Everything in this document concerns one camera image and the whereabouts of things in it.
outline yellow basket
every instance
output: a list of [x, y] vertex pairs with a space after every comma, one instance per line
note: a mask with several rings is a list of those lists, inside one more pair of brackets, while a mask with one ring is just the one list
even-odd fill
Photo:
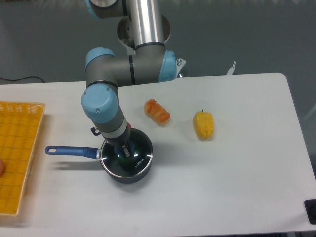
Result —
[[45, 104], [0, 101], [0, 215], [16, 216]]

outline blue handle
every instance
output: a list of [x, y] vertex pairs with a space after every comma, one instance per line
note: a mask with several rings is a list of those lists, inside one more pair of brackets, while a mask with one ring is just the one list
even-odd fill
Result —
[[48, 146], [45, 153], [49, 155], [69, 155], [82, 156], [91, 159], [97, 159], [97, 148], [93, 147], [64, 147], [64, 146]]

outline black cable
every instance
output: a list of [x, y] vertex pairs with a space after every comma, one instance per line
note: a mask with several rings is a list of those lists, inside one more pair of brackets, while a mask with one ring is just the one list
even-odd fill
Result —
[[42, 78], [37, 77], [37, 76], [28, 76], [28, 77], [24, 77], [24, 78], [20, 78], [20, 79], [15, 79], [15, 80], [10, 80], [10, 79], [0, 77], [1, 80], [5, 80], [5, 81], [19, 81], [19, 80], [24, 80], [27, 78], [37, 78], [37, 79], [40, 79], [43, 83], [45, 83], [45, 81]]

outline saucepan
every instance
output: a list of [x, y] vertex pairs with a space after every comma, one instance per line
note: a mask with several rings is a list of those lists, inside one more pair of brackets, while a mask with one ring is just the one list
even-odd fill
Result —
[[129, 144], [133, 153], [126, 157], [118, 147], [104, 141], [101, 148], [48, 146], [45, 152], [49, 155], [83, 156], [98, 159], [104, 170], [114, 180], [130, 184], [141, 180], [151, 168], [153, 145], [148, 136], [131, 128]]

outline toy yellow pepper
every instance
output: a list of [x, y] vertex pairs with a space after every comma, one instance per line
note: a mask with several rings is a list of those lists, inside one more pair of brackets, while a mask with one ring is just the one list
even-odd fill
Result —
[[199, 139], [208, 139], [213, 135], [214, 119], [211, 113], [199, 111], [193, 117], [194, 129]]

